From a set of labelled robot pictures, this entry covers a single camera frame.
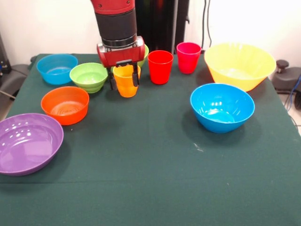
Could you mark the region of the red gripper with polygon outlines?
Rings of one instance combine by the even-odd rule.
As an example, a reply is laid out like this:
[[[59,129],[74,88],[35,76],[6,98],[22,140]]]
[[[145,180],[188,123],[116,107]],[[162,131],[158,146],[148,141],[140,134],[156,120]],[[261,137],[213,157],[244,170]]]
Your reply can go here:
[[[144,60],[145,56],[145,43],[142,36],[136,36],[134,42],[128,45],[118,47],[107,46],[102,43],[99,43],[97,44],[96,49],[100,58],[100,62],[106,68],[132,64],[133,85],[135,87],[139,86],[139,73],[137,62]],[[111,69],[108,69],[108,76],[110,79],[111,89],[117,90],[117,84]]]

